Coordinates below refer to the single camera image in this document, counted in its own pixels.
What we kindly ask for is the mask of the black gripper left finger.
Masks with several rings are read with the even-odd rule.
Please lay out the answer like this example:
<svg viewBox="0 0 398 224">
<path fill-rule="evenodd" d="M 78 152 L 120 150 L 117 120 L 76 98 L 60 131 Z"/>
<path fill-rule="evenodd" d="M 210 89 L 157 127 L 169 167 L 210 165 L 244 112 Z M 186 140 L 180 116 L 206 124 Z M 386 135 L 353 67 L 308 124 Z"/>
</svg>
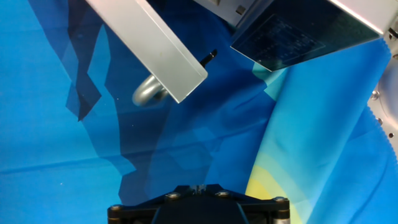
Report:
<svg viewBox="0 0 398 224">
<path fill-rule="evenodd" d="M 199 189 L 199 185 L 179 185 L 167 194 L 163 194 L 138 205 L 112 205 L 107 209 L 108 224 L 133 223 L 134 220 L 140 218 L 152 220 L 161 206 L 194 196 Z"/>
</svg>

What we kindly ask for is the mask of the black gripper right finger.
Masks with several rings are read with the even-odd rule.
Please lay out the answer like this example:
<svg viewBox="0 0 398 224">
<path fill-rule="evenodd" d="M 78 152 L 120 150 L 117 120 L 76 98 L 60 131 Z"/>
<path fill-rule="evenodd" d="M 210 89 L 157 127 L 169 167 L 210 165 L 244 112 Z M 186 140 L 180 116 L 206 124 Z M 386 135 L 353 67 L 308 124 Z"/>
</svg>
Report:
<svg viewBox="0 0 398 224">
<path fill-rule="evenodd" d="M 200 185 L 198 195 L 199 217 L 207 223 L 290 224 L 290 201 L 285 197 L 262 200 L 218 184 Z"/>
</svg>

